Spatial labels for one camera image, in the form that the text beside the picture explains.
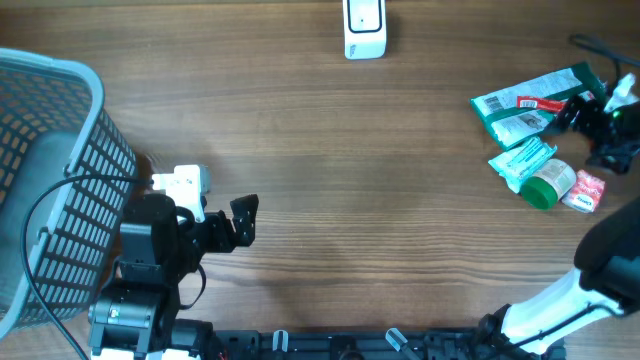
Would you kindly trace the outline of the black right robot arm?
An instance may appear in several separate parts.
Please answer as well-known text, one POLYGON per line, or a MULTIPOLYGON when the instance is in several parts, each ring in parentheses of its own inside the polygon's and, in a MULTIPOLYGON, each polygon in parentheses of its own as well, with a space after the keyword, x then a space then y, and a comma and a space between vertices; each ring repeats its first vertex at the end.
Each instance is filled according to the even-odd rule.
MULTIPOLYGON (((597 100, 568 100, 546 128, 578 132, 591 143, 588 163, 627 172, 639 152, 639 105, 608 109, 597 100)), ((533 298, 489 317, 491 359, 543 356, 565 336, 607 317, 639 309, 639 202, 633 200, 589 230, 572 269, 533 298)))

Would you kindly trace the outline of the red Nescafe coffee stick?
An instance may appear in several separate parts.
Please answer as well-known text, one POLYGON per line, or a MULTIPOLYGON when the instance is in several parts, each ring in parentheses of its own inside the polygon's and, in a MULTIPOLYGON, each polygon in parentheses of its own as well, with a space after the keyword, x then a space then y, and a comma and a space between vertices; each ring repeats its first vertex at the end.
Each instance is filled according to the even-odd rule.
POLYGON ((517 96, 516 107, 545 111, 548 113, 560 113, 569 102, 573 94, 565 94, 555 96, 554 98, 535 97, 535 96, 517 96))

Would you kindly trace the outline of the grey plastic mesh basket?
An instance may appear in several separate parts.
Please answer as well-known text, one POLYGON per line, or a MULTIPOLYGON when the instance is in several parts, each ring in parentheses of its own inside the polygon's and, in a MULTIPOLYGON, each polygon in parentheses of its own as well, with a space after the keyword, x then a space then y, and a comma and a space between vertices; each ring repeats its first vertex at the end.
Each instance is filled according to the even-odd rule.
POLYGON ((49 323, 20 254, 61 320, 83 312, 104 272, 136 156, 79 62, 1 51, 1 334, 49 323))

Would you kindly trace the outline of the small jar green lid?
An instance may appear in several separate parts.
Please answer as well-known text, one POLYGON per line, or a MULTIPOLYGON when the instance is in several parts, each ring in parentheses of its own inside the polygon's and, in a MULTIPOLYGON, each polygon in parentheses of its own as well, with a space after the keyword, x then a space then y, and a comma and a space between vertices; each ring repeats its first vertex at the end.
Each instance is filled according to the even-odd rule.
POLYGON ((538 210, 550 210, 575 185, 576 172, 564 161, 549 159, 521 186, 522 198, 538 210))

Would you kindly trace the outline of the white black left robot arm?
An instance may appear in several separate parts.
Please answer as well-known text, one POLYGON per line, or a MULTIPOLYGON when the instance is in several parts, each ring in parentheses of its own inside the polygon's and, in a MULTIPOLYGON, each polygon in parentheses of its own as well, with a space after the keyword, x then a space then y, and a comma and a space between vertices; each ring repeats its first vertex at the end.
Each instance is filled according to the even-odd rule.
POLYGON ((123 250, 90 306, 88 344, 94 359, 226 359, 227 347, 209 322, 179 318, 186 309, 180 282, 203 273, 207 253, 230 253, 255 239, 259 198, 233 200, 196 221, 164 194, 130 202, 120 225, 123 250))

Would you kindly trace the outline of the small red snack packet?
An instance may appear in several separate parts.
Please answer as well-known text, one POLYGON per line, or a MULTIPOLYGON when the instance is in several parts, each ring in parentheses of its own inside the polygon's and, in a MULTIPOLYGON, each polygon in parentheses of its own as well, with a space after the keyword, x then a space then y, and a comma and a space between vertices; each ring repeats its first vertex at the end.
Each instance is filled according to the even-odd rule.
POLYGON ((604 195, 606 183, 585 170, 576 173, 576 182, 561 202, 579 212, 593 213, 604 195))

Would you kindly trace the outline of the white barcode scanner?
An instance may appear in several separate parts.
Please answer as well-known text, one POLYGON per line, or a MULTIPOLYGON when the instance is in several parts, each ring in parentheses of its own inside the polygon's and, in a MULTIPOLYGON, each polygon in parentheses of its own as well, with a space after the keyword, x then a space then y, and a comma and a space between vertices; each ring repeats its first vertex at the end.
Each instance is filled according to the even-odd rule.
POLYGON ((381 58, 386 52, 385 0, 343 0, 344 55, 348 60, 381 58))

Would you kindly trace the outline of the light green tissue pack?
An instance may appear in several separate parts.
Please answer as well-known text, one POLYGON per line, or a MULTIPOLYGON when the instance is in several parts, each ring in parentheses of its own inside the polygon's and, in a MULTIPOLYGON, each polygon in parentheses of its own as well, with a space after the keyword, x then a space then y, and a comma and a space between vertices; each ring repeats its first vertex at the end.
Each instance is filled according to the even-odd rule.
POLYGON ((518 194, 525 181, 557 151, 539 137, 532 137, 522 145, 514 147, 493 159, 488 164, 505 179, 507 187, 518 194))

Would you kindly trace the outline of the green 3M gloves pack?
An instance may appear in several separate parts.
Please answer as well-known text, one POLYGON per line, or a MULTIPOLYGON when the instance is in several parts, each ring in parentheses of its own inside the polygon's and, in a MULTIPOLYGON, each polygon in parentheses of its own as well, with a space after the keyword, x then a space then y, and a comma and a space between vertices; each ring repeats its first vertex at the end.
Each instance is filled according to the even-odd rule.
POLYGON ((601 100, 605 90, 582 62, 472 98, 470 105, 493 140, 508 150, 543 132, 571 97, 601 100))

